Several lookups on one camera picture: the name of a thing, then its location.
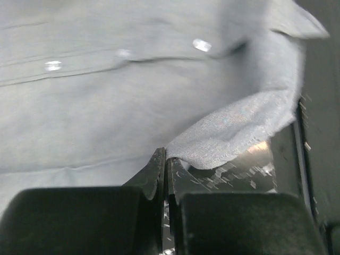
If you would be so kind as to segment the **grey button shirt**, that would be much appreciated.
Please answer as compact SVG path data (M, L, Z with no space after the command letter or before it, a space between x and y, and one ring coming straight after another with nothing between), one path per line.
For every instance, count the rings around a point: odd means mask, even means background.
M1 1L1 210L120 185L159 147L226 164L294 121L328 35L295 1Z

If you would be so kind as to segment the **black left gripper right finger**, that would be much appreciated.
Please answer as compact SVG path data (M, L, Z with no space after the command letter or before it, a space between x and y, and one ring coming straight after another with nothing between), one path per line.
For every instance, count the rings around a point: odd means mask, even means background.
M211 192L167 161L177 254L326 254L304 203L283 193Z

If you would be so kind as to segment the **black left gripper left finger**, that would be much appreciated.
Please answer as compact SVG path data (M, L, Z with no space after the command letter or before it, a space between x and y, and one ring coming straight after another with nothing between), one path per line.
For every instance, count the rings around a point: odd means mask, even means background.
M122 186L19 192L1 218L1 254L159 254L164 148Z

